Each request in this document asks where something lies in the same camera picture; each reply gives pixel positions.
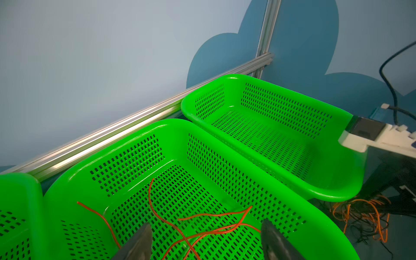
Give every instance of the light blue wall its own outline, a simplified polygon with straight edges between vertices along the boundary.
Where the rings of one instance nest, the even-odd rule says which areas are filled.
[[[250,3],[0,0],[0,166],[252,59],[266,0]]]
[[[282,0],[263,80],[360,116],[370,116],[391,93],[380,65],[416,40],[413,0]],[[399,105],[416,113],[416,47],[385,68]],[[391,113],[385,120],[392,122]],[[416,131],[406,116],[399,121]]]

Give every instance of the dark floor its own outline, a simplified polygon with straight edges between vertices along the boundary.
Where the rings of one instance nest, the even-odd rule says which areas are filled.
[[[378,156],[383,153],[384,151],[375,148],[369,149],[364,181],[369,178],[371,173],[381,163],[381,160],[378,158]],[[383,195],[386,197],[396,196],[398,194],[399,193],[393,188],[388,188],[383,192]],[[310,202],[322,210],[325,214],[329,215],[329,210],[323,209],[322,201],[311,200]],[[334,220],[334,222],[341,229],[344,228],[344,222],[338,220]],[[388,248],[388,250],[391,251],[393,257],[383,247],[380,241],[373,240],[371,238],[368,240],[368,245],[364,244],[363,242],[356,243],[358,238],[358,232],[356,230],[351,230],[351,228],[348,228],[346,236],[353,244],[361,260],[416,259],[416,249],[414,249],[414,241],[416,241],[416,218],[401,215],[390,215],[388,230],[388,241],[384,245]]]

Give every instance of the orange wire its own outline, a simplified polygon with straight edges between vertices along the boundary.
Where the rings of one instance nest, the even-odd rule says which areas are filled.
[[[370,217],[369,217],[369,219],[371,219],[371,221],[373,222],[373,223],[375,223],[376,221],[375,221],[375,219],[374,219],[374,217],[373,217],[373,214],[369,214],[370,215]]]
[[[79,201],[77,201],[77,204],[78,204],[78,205],[81,205],[82,207],[86,208],[87,210],[89,210],[89,211],[91,211],[91,212],[93,212],[93,213],[97,214],[98,216],[100,216],[100,217],[104,220],[104,222],[107,224],[107,227],[108,227],[108,228],[110,229],[110,231],[111,231],[111,235],[113,236],[114,242],[116,242],[116,244],[117,244],[117,246],[119,247],[119,249],[121,249],[121,245],[120,245],[120,244],[119,244],[119,242],[117,241],[116,235],[114,234],[113,229],[111,228],[110,224],[108,224],[108,222],[107,222],[107,220],[105,219],[105,217],[104,217],[103,215],[101,215],[100,213],[96,212],[95,210],[93,210],[93,209],[91,209],[91,208],[89,208],[89,207],[85,206],[84,204],[82,204],[82,203],[81,203],[81,202],[79,202]]]
[[[383,202],[381,202],[381,201],[379,201],[379,200],[370,200],[370,201],[372,201],[372,202],[374,202],[374,203],[377,203],[377,204],[379,204],[379,205],[383,205],[383,204],[384,204]]]
[[[371,203],[376,203],[376,204],[380,204],[380,202],[379,202],[379,201],[377,201],[377,200],[374,200],[374,199],[370,200],[370,202],[371,202]]]
[[[340,202],[335,203],[335,205],[333,206],[333,210],[332,210],[332,215],[334,216],[334,218],[336,218],[339,221],[344,221],[344,219],[339,219],[335,216],[335,211],[337,210],[337,208],[339,207],[339,205],[341,205]]]
[[[381,232],[381,224],[380,224],[380,215],[379,215],[379,212],[378,212],[378,210],[377,210],[376,206],[374,206],[374,205],[373,205],[372,203],[370,203],[369,201],[367,201],[367,200],[363,200],[363,199],[355,199],[355,200],[351,201],[351,203],[353,203],[353,202],[355,202],[355,201],[364,201],[364,202],[367,202],[368,204],[370,204],[370,205],[373,207],[374,211],[376,212],[376,216],[377,216],[377,226],[376,226],[376,228],[378,228],[378,230],[379,230],[379,234],[380,234],[380,237],[381,237],[381,239],[383,240],[383,233]]]
[[[232,227],[232,226],[234,226],[234,225],[228,225],[228,226],[226,226],[226,227],[222,227],[222,228],[217,228],[217,229],[215,229],[215,230],[213,230],[213,231],[219,231],[219,230],[222,230],[222,229],[226,229],[226,228],[230,228],[230,227]],[[260,230],[258,230],[257,228],[255,228],[255,227],[253,227],[252,225],[249,225],[249,224],[244,224],[244,223],[241,223],[240,225],[243,225],[243,226],[248,226],[248,227],[251,227],[251,228],[253,228],[254,230],[256,230],[258,233],[261,233],[261,231]],[[208,235],[202,235],[202,236],[200,236],[193,244],[192,244],[192,246],[195,246],[202,238],[204,238],[204,237],[206,237],[206,236],[208,236]],[[187,251],[187,253],[186,253],[186,255],[185,255],[185,257],[183,258],[183,260],[185,260],[187,257],[188,257],[188,255],[189,255],[189,253],[191,252],[191,250],[189,250],[188,249],[188,251]]]
[[[230,230],[226,230],[226,231],[217,231],[217,232],[215,232],[215,231],[202,232],[202,233],[195,234],[195,235],[192,235],[192,236],[189,236],[189,237],[186,237],[186,238],[184,238],[184,239],[181,239],[181,240],[176,241],[176,242],[175,242],[175,243],[173,243],[173,244],[169,247],[169,249],[166,251],[166,253],[165,253],[165,255],[163,256],[162,260],[164,260],[164,259],[166,258],[166,256],[168,255],[169,251],[170,251],[170,250],[171,250],[171,249],[172,249],[172,248],[173,248],[176,244],[178,244],[178,243],[180,243],[180,242],[182,242],[182,241],[185,241],[185,240],[187,240],[187,239],[196,238],[196,237],[199,237],[199,236],[201,236],[201,235],[223,235],[223,234],[227,234],[227,233],[231,233],[231,232],[233,232],[236,228],[238,228],[238,226],[239,226],[239,225],[241,225],[241,224],[242,224],[242,222],[243,222],[243,220],[244,220],[245,216],[248,214],[248,212],[250,211],[250,209],[251,209],[252,207],[253,207],[253,206],[250,206],[250,207],[248,207],[248,208],[245,210],[244,215],[241,217],[240,221],[239,221],[237,224],[235,224],[235,226],[234,226],[232,229],[230,229]]]
[[[344,234],[345,231],[347,230],[347,226],[348,226],[348,220],[349,220],[349,209],[351,208],[351,204],[348,204],[347,206],[347,217],[345,219],[345,226],[344,226]]]
[[[390,218],[390,213],[388,213],[387,214],[387,223],[389,222],[389,218]],[[382,241],[385,243],[385,242],[387,242],[387,237],[388,237],[388,235],[389,235],[389,230],[387,230],[386,229],[386,240],[383,240],[383,238],[381,238],[382,239]]]
[[[384,197],[383,195],[381,195],[381,194],[379,194],[379,195],[377,195],[378,197],[380,197],[380,198],[383,198],[383,199],[385,199],[386,201],[388,201],[389,202],[389,204],[391,204],[391,201],[389,200],[389,198],[387,198],[387,197]]]
[[[189,246],[189,248],[192,250],[192,252],[195,254],[195,256],[196,256],[196,258],[198,259],[198,260],[201,260],[201,258],[199,257],[199,255],[198,255],[198,253],[195,251],[195,249],[193,248],[193,246],[191,245],[191,243],[189,243],[189,241],[188,241],[188,239],[186,238],[186,236],[185,236],[185,234],[177,227],[177,226],[175,226],[174,224],[172,224],[172,223],[170,223],[169,221],[167,221],[166,219],[163,219],[161,216],[159,216],[158,214],[157,214],[157,212],[154,210],[154,208],[153,208],[153,205],[152,205],[152,201],[151,201],[151,198],[150,198],[150,191],[151,191],[151,189],[152,189],[152,184],[153,184],[153,181],[154,181],[155,179],[153,178],[152,179],[152,181],[150,182],[150,186],[149,186],[149,205],[150,205],[150,208],[152,209],[152,211],[153,211],[153,214],[155,214],[156,215],[156,217],[158,218],[158,219],[160,219],[162,222],[164,222],[164,223],[166,223],[166,224],[168,224],[169,226],[171,226],[171,227],[173,227],[174,229],[176,229],[180,234],[181,234],[181,236],[184,238],[184,240],[185,240],[185,242],[188,244],[188,246]]]
[[[238,212],[228,212],[228,213],[222,213],[222,214],[209,214],[209,213],[202,213],[202,214],[196,214],[193,215],[191,217],[187,217],[187,218],[178,218],[179,221],[183,221],[183,220],[189,220],[191,218],[196,218],[196,217],[200,217],[200,216],[212,216],[212,217],[221,217],[221,216],[225,216],[225,215],[234,215],[234,214],[241,214],[244,213],[245,210],[242,211],[238,211]]]

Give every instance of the green plastic basket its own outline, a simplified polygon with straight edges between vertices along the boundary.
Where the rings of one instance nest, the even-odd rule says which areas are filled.
[[[0,175],[0,260],[46,259],[39,182],[25,173]]]
[[[182,112],[305,199],[344,201],[362,186],[366,154],[338,143],[352,118],[342,109],[233,74],[189,94]]]
[[[186,236],[237,223],[241,215],[177,218],[240,211],[252,205],[244,222],[260,228],[262,220],[269,219],[307,260],[358,259],[351,243],[325,214],[181,119],[156,122],[58,178],[45,195],[54,258],[110,259],[118,250],[104,221],[77,205],[79,201],[108,220],[120,244],[149,222],[154,233],[152,259],[161,259],[181,235],[151,212],[152,178],[155,210]],[[187,249],[185,243],[179,244],[167,259],[182,259]],[[247,227],[208,236],[196,250],[201,259],[263,259],[260,235]]]

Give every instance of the orange cable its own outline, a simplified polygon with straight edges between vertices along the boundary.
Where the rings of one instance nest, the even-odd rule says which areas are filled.
[[[381,201],[378,201],[378,200],[370,200],[370,202],[374,202],[374,203],[377,203],[379,205],[383,205],[384,204],[384,203],[382,203]]]
[[[387,223],[389,223],[389,218],[390,218],[390,213],[387,213]],[[387,242],[387,237],[388,237],[388,235],[389,235],[389,230],[388,229],[386,229],[386,240],[382,240],[384,243],[385,242]]]
[[[368,218],[369,220],[371,220],[373,223],[376,223],[376,220],[373,217],[373,214],[369,213],[370,217]]]
[[[230,227],[232,227],[232,226],[234,226],[234,225],[228,225],[228,226],[226,226],[226,227],[222,227],[222,228],[217,228],[217,229],[215,229],[215,230],[213,230],[213,231],[219,231],[219,230],[222,230],[222,229],[226,229],[226,228],[230,228]],[[255,227],[253,227],[252,225],[249,225],[249,224],[244,224],[244,223],[241,223],[240,225],[244,225],[244,226],[249,226],[249,227],[251,227],[251,228],[253,228],[254,230],[256,230],[258,233],[261,233],[261,231],[260,230],[258,230],[257,228],[255,228]],[[195,246],[202,238],[204,238],[204,237],[206,237],[206,236],[208,236],[208,235],[202,235],[202,236],[200,236],[193,244],[192,244],[192,246]],[[188,251],[187,251],[187,253],[186,253],[186,255],[185,255],[185,257],[183,258],[183,260],[185,260],[187,257],[188,257],[188,255],[189,255],[189,253],[191,252],[191,250],[190,249],[188,249]]]
[[[380,198],[383,198],[383,199],[385,199],[386,201],[388,201],[389,202],[389,204],[391,204],[391,201],[389,200],[389,198],[387,198],[387,197],[385,197],[385,196],[383,196],[383,195],[381,195],[381,194],[379,194],[379,195],[377,195],[378,197],[380,197]]]
[[[89,211],[91,211],[91,212],[93,212],[93,213],[97,214],[98,216],[100,216],[100,217],[104,220],[104,222],[107,224],[107,227],[108,227],[108,228],[110,229],[110,231],[111,231],[111,235],[113,236],[114,242],[116,242],[116,244],[117,244],[117,246],[119,247],[119,249],[121,249],[121,245],[120,245],[120,244],[119,244],[119,242],[117,241],[116,235],[114,234],[113,229],[111,228],[110,224],[108,224],[107,219],[105,219],[105,217],[104,217],[103,215],[101,215],[100,213],[98,213],[98,212],[96,212],[95,210],[93,210],[93,209],[91,209],[91,208],[89,208],[89,207],[85,206],[85,205],[84,205],[84,204],[82,204],[81,202],[77,201],[77,204],[78,204],[78,205],[81,205],[81,206],[83,206],[84,208],[86,208],[87,210],[89,210]]]
[[[337,210],[337,208],[341,205],[340,202],[335,203],[335,205],[333,206],[333,210],[332,210],[332,215],[334,216],[334,218],[336,218],[339,221],[344,221],[343,219],[339,219],[335,216],[335,211]]]
[[[188,246],[189,246],[189,248],[192,250],[192,252],[195,254],[195,256],[196,256],[196,258],[198,259],[198,260],[201,260],[201,258],[199,257],[199,255],[198,255],[198,253],[195,251],[195,249],[193,248],[193,246],[191,245],[191,243],[189,243],[189,241],[188,241],[188,239],[186,238],[186,236],[185,236],[185,234],[177,227],[177,226],[175,226],[174,224],[172,224],[172,223],[170,223],[169,221],[167,221],[166,219],[163,219],[161,216],[159,216],[158,214],[157,214],[157,212],[154,210],[154,208],[153,208],[153,205],[152,205],[152,201],[151,201],[151,199],[150,199],[150,190],[152,189],[152,184],[153,184],[153,181],[154,181],[155,179],[153,178],[152,179],[152,181],[150,182],[150,186],[149,186],[149,205],[150,205],[150,208],[152,209],[152,211],[153,211],[153,214],[155,214],[156,215],[156,217],[158,218],[158,219],[160,219],[162,222],[164,222],[164,223],[166,223],[166,224],[168,224],[169,226],[171,226],[171,227],[173,227],[174,229],[176,229],[180,234],[181,234],[181,236],[184,238],[184,240],[185,240],[185,242],[188,244]]]
[[[347,230],[347,226],[348,226],[348,220],[349,220],[349,209],[351,208],[351,204],[348,204],[347,206],[347,217],[345,219],[345,226],[344,226],[344,234],[345,231]]]
[[[245,216],[248,214],[248,212],[250,211],[250,209],[252,208],[253,206],[250,206],[250,207],[248,207],[246,210],[245,210],[245,212],[244,212],[244,215],[241,217],[241,219],[240,219],[240,221],[237,223],[237,224],[235,224],[235,226],[232,228],[232,229],[230,229],[230,230],[226,230],[226,231],[208,231],[208,232],[202,232],[202,233],[199,233],[199,234],[195,234],[195,235],[192,235],[192,236],[189,236],[189,237],[186,237],[186,238],[184,238],[184,239],[181,239],[181,240],[178,240],[178,241],[176,241],[175,243],[173,243],[170,247],[169,247],[169,249],[166,251],[166,253],[165,253],[165,255],[162,257],[162,260],[164,260],[165,258],[166,258],[166,256],[168,255],[168,253],[169,253],[169,251],[176,245],[176,244],[178,244],[178,243],[180,243],[180,242],[182,242],[182,241],[185,241],[185,240],[187,240],[187,239],[192,239],[192,238],[196,238],[196,237],[199,237],[199,236],[201,236],[201,235],[223,235],[223,234],[227,234],[227,233],[231,233],[231,232],[233,232],[236,228],[238,228],[238,226],[239,225],[241,225],[242,224],[242,222],[243,222],[243,220],[244,220],[244,218],[245,218]]]
[[[351,201],[351,203],[356,202],[356,201],[364,201],[364,202],[367,202],[368,204],[370,204],[373,207],[374,211],[376,212],[376,216],[377,216],[376,229],[378,228],[380,237],[383,240],[383,234],[381,233],[380,215],[379,215],[379,212],[378,212],[376,206],[373,205],[371,202],[369,202],[367,200],[363,200],[363,199],[355,199],[355,200]]]

